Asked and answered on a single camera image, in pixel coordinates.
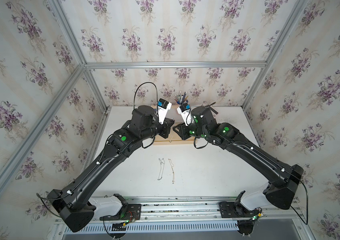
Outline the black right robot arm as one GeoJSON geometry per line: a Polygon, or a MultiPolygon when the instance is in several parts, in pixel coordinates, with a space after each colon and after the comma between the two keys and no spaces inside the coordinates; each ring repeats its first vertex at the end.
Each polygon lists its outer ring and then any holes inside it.
{"type": "Polygon", "coordinates": [[[229,123],[218,123],[217,111],[211,106],[177,108],[183,122],[173,127],[183,140],[193,139],[194,148],[199,150],[198,140],[216,146],[244,160],[266,179],[267,183],[253,192],[242,191],[233,202],[220,202],[222,218],[244,218],[247,222],[257,221],[263,214],[262,208],[272,205],[281,210],[293,210],[293,201],[299,186],[303,186],[304,169],[299,165],[288,165],[274,158],[253,144],[239,129],[229,123]]]}

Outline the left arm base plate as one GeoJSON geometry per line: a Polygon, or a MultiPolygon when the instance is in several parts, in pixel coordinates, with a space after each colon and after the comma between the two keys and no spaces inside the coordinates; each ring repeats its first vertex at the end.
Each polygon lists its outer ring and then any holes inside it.
{"type": "Polygon", "coordinates": [[[141,218],[141,204],[127,204],[115,216],[100,217],[101,221],[136,221],[141,218]]]}

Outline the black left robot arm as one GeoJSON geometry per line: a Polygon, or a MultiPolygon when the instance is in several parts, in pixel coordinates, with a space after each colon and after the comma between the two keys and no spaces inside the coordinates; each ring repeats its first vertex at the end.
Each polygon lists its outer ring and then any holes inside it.
{"type": "Polygon", "coordinates": [[[123,219],[128,202],[119,194],[96,200],[92,197],[106,177],[132,153],[143,147],[143,141],[157,135],[166,139],[174,120],[166,117],[172,108],[140,106],[132,111],[132,118],[111,134],[94,161],[65,188],[52,190],[46,201],[57,211],[59,217],[76,233],[90,221],[102,217],[123,219]]]}

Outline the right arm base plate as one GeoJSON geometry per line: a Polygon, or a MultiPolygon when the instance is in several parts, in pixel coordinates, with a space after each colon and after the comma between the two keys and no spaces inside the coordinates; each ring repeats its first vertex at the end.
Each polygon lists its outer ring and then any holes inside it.
{"type": "Polygon", "coordinates": [[[258,219],[262,216],[262,209],[248,210],[237,202],[220,202],[219,210],[222,218],[258,219]]]}

